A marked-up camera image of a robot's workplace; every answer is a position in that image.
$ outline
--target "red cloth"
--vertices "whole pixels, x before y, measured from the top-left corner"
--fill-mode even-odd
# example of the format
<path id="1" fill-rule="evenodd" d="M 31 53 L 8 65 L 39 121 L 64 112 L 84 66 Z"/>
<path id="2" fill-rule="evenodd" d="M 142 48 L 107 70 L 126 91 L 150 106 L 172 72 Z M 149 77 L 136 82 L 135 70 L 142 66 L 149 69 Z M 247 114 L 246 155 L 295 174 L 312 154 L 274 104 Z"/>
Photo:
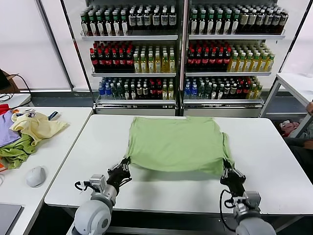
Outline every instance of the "red cloth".
<path id="1" fill-rule="evenodd" d="M 8 104 L 0 104 L 0 115 L 5 114 L 9 110 L 10 110 L 10 108 L 9 108 Z"/>

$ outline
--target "green cloth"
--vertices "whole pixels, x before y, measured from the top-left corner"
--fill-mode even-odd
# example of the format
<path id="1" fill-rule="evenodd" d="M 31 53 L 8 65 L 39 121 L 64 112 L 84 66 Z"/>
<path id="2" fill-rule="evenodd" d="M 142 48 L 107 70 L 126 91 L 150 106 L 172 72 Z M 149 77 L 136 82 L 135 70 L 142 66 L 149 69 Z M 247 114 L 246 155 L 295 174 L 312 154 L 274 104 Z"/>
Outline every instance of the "green cloth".
<path id="1" fill-rule="evenodd" d="M 14 143 L 5 145 L 0 148 L 0 157 L 3 157 L 8 163 L 8 169 L 19 167 L 28 155 L 35 152 L 35 147 L 31 145 L 33 139 L 22 134 L 22 137 Z"/>
<path id="2" fill-rule="evenodd" d="M 158 171 L 199 170 L 221 175 L 223 159 L 232 165 L 227 134 L 209 117 L 187 119 L 135 117 L 126 157 Z"/>

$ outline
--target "plastic bottle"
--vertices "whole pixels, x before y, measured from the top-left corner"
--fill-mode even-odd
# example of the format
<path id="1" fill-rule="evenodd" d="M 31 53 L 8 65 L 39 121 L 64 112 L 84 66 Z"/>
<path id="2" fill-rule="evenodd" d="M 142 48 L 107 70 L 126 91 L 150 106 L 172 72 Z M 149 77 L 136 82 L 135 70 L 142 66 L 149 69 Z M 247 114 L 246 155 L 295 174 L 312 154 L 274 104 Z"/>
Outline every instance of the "plastic bottle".
<path id="1" fill-rule="evenodd" d="M 233 54 L 233 57 L 229 61 L 229 64 L 228 64 L 228 67 L 227 67 L 227 72 L 235 72 L 236 71 L 237 58 L 238 58 L 238 53 L 235 52 Z"/>

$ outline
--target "green t-shirt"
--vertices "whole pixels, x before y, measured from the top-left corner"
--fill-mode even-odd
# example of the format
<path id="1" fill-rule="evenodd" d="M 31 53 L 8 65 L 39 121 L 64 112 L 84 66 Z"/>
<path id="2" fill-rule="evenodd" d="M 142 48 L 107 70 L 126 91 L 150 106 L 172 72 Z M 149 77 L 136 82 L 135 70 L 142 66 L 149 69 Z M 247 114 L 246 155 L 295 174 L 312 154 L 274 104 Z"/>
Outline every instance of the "green t-shirt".
<path id="1" fill-rule="evenodd" d="M 126 153 L 131 163 L 158 171 L 199 170 L 221 175 L 223 159 L 234 164 L 227 134 L 209 117 L 135 117 Z"/>

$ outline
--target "yellow cloth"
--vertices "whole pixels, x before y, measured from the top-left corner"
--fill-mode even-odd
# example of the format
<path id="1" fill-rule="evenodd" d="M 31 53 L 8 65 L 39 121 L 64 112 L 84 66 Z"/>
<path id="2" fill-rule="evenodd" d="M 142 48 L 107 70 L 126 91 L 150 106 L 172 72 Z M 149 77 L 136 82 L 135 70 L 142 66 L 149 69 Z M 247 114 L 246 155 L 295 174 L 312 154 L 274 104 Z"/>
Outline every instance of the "yellow cloth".
<path id="1" fill-rule="evenodd" d="M 10 127 L 13 131 L 21 131 L 33 138 L 32 146 L 42 139 L 51 138 L 67 126 L 62 121 L 49 121 L 48 117 L 41 113 L 25 113 L 22 116 L 12 115 L 14 124 Z"/>

